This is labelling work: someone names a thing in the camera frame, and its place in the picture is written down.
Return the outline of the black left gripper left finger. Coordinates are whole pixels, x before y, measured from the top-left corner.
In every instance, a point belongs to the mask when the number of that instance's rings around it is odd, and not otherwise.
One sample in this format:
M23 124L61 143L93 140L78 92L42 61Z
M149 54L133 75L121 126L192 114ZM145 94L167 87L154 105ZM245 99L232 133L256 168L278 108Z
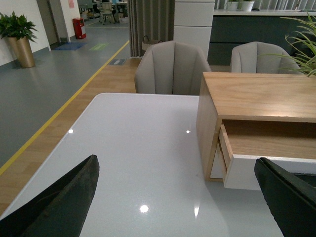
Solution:
M2 237L78 237L94 198L99 162L91 155L0 221Z

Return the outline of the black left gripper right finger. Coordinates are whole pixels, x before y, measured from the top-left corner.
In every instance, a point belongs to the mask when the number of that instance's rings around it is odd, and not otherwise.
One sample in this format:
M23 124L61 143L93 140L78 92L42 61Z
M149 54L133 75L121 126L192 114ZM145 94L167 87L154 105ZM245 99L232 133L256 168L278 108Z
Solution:
M316 235L316 176L290 173L267 158L256 160L256 179L285 237Z

